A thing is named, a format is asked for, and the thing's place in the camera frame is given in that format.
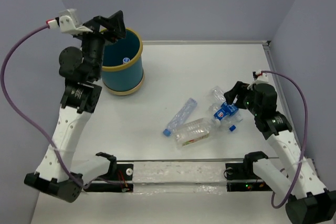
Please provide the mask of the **red blue label bottle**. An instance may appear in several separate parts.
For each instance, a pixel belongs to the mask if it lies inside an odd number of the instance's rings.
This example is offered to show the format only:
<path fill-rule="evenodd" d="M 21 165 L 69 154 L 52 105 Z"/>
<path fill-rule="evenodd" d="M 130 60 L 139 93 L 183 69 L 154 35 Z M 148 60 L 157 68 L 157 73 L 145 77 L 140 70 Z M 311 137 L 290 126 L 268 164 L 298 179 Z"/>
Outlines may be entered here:
<path fill-rule="evenodd" d="M 213 103 L 208 110 L 215 119 L 220 121 L 222 127 L 228 129 L 233 126 L 228 112 L 226 112 L 219 103 Z"/>

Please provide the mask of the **blue label plastic bottle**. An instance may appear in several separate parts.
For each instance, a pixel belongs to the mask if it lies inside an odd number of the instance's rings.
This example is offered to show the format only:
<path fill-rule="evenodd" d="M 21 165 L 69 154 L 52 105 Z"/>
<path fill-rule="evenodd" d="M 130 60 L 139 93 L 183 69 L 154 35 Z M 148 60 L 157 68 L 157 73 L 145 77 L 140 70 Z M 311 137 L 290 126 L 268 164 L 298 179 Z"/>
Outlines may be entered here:
<path fill-rule="evenodd" d="M 131 59 L 130 59 L 129 57 L 125 57 L 125 58 L 123 58 L 123 60 L 122 60 L 122 64 L 123 64 L 123 65 L 128 64 L 130 61 L 131 61 Z"/>

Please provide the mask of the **crushed blue cap bottle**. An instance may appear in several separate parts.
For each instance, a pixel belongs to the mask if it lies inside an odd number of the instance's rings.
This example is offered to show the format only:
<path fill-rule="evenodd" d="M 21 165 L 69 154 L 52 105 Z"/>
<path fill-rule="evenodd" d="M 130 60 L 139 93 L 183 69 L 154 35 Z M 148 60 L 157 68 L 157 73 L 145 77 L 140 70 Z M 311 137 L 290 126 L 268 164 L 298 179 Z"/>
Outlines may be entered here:
<path fill-rule="evenodd" d="M 189 98 L 182 108 L 169 121 L 163 130 L 163 135 L 169 137 L 178 127 L 183 125 L 197 107 L 197 101 Z"/>

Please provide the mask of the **large clear white-cap bottle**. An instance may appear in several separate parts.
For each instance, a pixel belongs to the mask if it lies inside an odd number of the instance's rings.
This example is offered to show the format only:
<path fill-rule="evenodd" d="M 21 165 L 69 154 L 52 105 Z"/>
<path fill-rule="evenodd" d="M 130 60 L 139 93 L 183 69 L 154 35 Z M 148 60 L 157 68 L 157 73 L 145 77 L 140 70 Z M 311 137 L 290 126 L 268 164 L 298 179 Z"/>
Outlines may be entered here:
<path fill-rule="evenodd" d="M 177 147 L 185 147 L 209 138 L 218 130 L 221 123 L 215 118 L 200 118 L 183 124 L 173 134 Z"/>

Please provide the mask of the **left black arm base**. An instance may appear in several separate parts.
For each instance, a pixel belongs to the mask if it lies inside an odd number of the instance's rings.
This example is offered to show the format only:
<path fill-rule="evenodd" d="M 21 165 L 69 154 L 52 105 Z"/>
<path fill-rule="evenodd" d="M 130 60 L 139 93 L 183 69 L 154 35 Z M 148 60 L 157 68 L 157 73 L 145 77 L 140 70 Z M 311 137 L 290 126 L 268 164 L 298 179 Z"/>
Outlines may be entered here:
<path fill-rule="evenodd" d="M 131 193 L 133 192 L 132 163 L 117 162 L 114 172 L 101 175 L 84 189 L 87 193 Z"/>

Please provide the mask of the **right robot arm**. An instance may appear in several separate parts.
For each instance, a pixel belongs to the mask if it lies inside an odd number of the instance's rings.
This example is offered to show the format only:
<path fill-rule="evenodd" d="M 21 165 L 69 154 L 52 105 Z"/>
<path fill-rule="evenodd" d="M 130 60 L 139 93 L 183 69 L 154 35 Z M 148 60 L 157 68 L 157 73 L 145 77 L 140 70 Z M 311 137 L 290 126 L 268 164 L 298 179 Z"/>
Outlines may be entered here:
<path fill-rule="evenodd" d="M 224 93 L 228 104 L 248 110 L 256 128 L 278 155 L 284 172 L 278 170 L 263 152 L 245 155 L 241 171 L 248 178 L 261 178 L 273 191 L 274 208 L 285 207 L 291 223 L 321 223 L 335 214 L 335 191 L 327 189 L 315 171 L 301 156 L 292 126 L 277 111 L 277 92 L 268 83 L 236 82 Z"/>

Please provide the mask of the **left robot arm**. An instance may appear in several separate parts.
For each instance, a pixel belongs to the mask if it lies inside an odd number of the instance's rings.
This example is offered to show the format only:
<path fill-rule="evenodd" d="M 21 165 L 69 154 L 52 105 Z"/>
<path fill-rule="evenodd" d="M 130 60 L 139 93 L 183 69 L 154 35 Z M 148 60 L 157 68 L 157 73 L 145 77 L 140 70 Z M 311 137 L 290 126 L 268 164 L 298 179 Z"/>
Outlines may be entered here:
<path fill-rule="evenodd" d="M 73 166 L 73 156 L 81 134 L 94 113 L 102 87 L 104 48 L 126 37 L 121 10 L 109 17 L 96 16 L 81 22 L 75 9 L 67 9 L 48 20 L 47 27 L 81 41 L 80 47 L 67 47 L 59 55 L 59 74 L 65 80 L 55 131 L 43 160 L 25 185 L 66 202 L 75 201 L 81 191 L 96 179 L 111 179 L 117 170 L 115 156 L 99 152 L 88 161 Z"/>

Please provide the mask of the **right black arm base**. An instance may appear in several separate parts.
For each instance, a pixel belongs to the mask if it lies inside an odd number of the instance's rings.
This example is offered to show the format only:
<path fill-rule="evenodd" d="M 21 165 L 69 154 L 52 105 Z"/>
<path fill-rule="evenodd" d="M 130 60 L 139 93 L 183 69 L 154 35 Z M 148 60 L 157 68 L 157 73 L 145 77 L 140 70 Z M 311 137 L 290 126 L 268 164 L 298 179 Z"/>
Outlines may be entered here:
<path fill-rule="evenodd" d="M 244 171 L 243 163 L 226 163 L 223 172 L 228 192 L 271 191 L 271 188 L 254 174 Z"/>

